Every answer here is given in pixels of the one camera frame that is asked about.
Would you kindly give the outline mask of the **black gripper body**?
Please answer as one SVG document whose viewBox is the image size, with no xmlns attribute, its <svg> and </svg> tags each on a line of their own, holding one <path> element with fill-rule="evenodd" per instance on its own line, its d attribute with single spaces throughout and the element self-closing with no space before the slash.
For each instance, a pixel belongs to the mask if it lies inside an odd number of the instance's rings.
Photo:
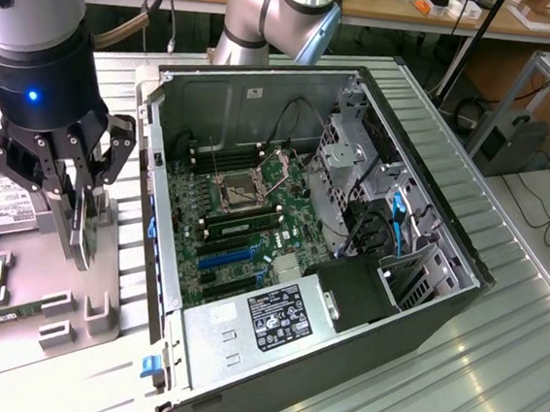
<svg viewBox="0 0 550 412">
<path fill-rule="evenodd" d="M 88 138 L 108 127 L 84 22 L 58 45 L 36 51 L 0 49 L 0 110 L 19 128 L 53 131 L 80 124 Z"/>
</svg>

